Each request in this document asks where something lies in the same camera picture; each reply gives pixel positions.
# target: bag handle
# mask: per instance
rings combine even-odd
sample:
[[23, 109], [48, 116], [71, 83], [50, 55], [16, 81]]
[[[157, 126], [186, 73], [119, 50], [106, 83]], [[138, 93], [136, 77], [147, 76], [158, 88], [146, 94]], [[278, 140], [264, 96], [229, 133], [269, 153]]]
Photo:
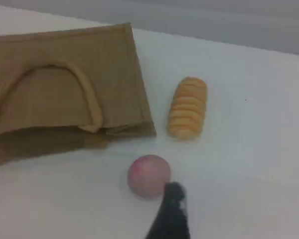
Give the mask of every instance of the bag handle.
[[92, 124], [89, 125], [81, 125], [79, 126], [80, 129], [89, 131], [89, 132], [97, 132], [98, 129], [102, 126], [103, 123], [103, 117], [100, 105], [97, 101], [97, 97], [93, 88], [93, 85], [90, 81], [90, 79], [73, 63], [64, 61], [64, 60], [48, 60], [48, 61], [39, 61], [36, 63], [32, 63], [29, 65], [26, 65], [23, 69], [18, 70], [16, 73], [12, 75], [11, 78], [9, 78], [7, 81], [4, 81], [0, 85], [0, 107], [5, 99], [5, 97], [8, 95], [8, 93], [11, 91], [13, 87], [15, 87], [22, 79], [22, 77], [29, 73], [30, 71], [33, 71], [38, 68], [45, 68], [45, 67], [57, 67], [57, 68], [63, 68], [68, 71], [70, 71], [78, 80], [79, 84], [82, 87], [82, 90], [85, 95], [85, 99], [88, 105], [88, 108], [90, 110], [90, 116], [92, 119]]

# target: wall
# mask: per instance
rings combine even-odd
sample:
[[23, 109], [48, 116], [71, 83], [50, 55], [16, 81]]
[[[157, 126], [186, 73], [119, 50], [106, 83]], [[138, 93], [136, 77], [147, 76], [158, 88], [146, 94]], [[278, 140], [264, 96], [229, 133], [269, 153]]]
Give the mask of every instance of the wall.
[[299, 54], [299, 0], [0, 0], [0, 5]]

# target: bread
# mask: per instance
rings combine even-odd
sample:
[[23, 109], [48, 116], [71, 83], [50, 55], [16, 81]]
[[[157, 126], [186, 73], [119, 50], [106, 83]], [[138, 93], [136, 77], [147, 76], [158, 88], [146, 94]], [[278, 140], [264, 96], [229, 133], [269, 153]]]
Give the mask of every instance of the bread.
[[183, 140], [197, 138], [203, 128], [207, 101], [207, 86], [195, 77], [183, 79], [173, 96], [167, 131]]

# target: black object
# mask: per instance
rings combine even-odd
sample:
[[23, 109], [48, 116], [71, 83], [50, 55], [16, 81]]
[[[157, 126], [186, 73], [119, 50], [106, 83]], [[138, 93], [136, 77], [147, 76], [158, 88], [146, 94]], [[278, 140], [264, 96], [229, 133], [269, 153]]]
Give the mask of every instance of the black object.
[[190, 239], [186, 192], [181, 184], [165, 185], [162, 203], [146, 239]]

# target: white surface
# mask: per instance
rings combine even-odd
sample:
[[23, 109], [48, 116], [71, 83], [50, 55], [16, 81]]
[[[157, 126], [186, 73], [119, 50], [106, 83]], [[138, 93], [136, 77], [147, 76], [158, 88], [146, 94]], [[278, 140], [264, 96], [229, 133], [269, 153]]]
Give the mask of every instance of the white surface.
[[[0, 34], [99, 23], [0, 7]], [[144, 238], [159, 200], [129, 193], [126, 169], [154, 153], [188, 190], [193, 239], [299, 239], [299, 56], [134, 30], [156, 139], [0, 167], [0, 239]], [[164, 130], [173, 91], [203, 78], [202, 138]]]

